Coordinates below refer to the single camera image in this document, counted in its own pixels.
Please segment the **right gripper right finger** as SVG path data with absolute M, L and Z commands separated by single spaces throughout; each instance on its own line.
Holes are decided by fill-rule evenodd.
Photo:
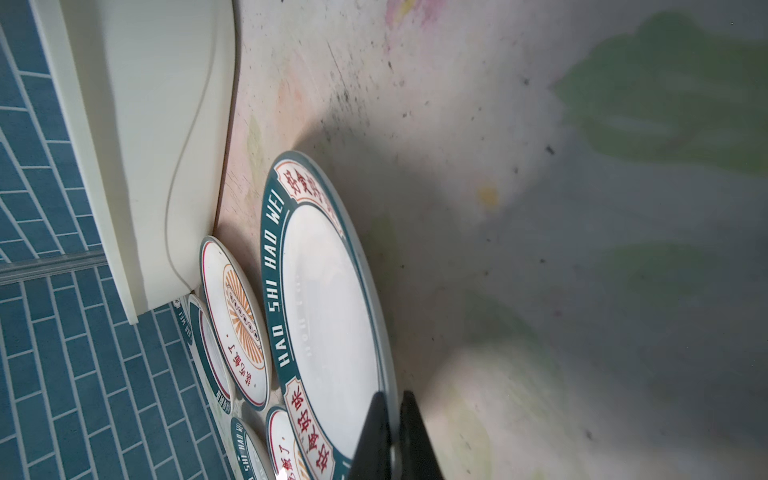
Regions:
M 444 479 L 416 397 L 411 391 L 403 393 L 400 407 L 399 437 L 402 454 L 402 479 Z

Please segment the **orange sunburst plate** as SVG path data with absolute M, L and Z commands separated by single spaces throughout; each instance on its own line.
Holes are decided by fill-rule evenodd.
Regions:
M 273 406 L 266 420 L 267 446 L 276 479 L 310 480 L 287 411 Z
M 253 288 L 234 255 L 214 236 L 200 246 L 200 277 L 220 351 L 244 400 L 255 410 L 270 401 L 274 369 Z

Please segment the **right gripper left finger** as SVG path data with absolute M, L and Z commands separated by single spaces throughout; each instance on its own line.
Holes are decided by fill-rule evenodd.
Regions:
M 373 395 L 349 470 L 350 480 L 388 480 L 391 477 L 391 432 L 386 398 Z

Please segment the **green red rim plate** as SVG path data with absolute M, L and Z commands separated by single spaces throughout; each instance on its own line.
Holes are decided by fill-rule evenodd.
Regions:
M 234 383 L 220 351 L 208 308 L 205 302 L 195 294 L 189 295 L 188 304 L 193 342 L 201 360 L 203 379 L 210 387 L 219 410 L 231 416 Z

